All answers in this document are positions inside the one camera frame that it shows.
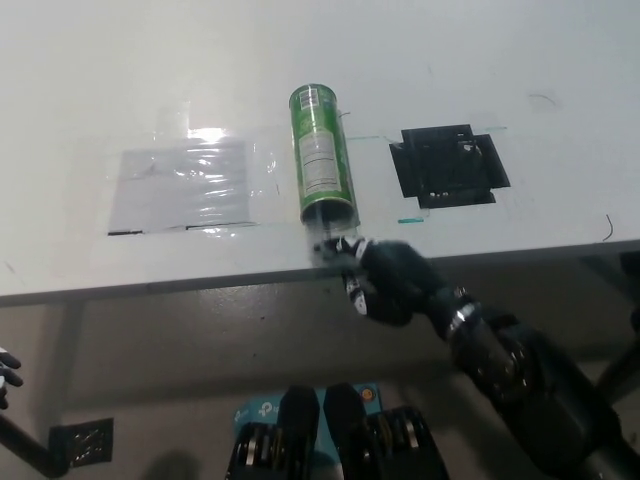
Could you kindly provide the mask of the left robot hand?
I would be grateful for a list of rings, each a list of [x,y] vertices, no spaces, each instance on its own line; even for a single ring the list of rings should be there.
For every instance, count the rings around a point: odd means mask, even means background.
[[[6,410],[9,406],[7,394],[9,387],[19,388],[24,384],[23,379],[16,373],[21,362],[3,347],[0,348],[0,408]]]

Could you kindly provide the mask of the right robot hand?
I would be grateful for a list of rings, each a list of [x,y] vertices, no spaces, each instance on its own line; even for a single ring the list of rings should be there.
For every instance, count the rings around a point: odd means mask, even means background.
[[[343,265],[345,292],[360,315],[400,327],[424,314],[446,336],[456,310],[453,289],[409,244],[339,236],[316,243],[314,252]]]

